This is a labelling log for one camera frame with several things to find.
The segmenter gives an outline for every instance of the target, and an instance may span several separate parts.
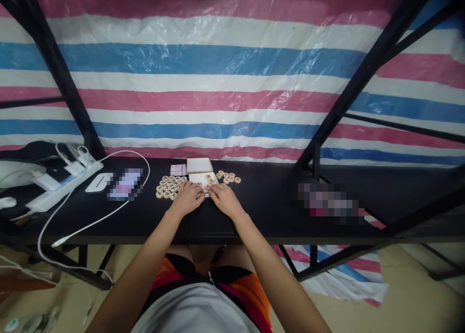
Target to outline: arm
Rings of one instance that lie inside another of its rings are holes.
[[[200,206],[203,190],[183,182],[176,199],[100,306],[86,333],[130,332],[147,300],[166,250],[182,218]]]
[[[265,293],[286,332],[331,332],[309,295],[271,248],[226,184],[210,188],[210,197],[237,229]]]

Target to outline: bottle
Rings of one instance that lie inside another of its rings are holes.
[[[54,307],[49,315],[27,315],[14,318],[5,326],[5,333],[49,333],[55,326],[58,307]]]

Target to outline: orange shorts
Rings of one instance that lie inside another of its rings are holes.
[[[261,332],[271,332],[270,302],[256,274],[236,266],[222,266],[211,270],[210,276],[198,273],[187,258],[166,254],[141,315],[170,290],[193,283],[213,282]]]

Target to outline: plastic tarp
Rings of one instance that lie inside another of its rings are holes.
[[[294,162],[401,0],[39,0],[107,152]],[[418,20],[449,0],[431,0]],[[0,98],[59,95],[0,7]],[[453,17],[383,66],[351,111],[465,133]],[[0,112],[0,149],[81,142],[65,104]],[[322,164],[450,167],[465,146],[343,119]]]

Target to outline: smartphone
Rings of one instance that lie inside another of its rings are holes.
[[[140,180],[144,170],[142,168],[127,168],[124,174],[115,180],[110,188],[108,199],[112,201],[128,201],[140,191]]]

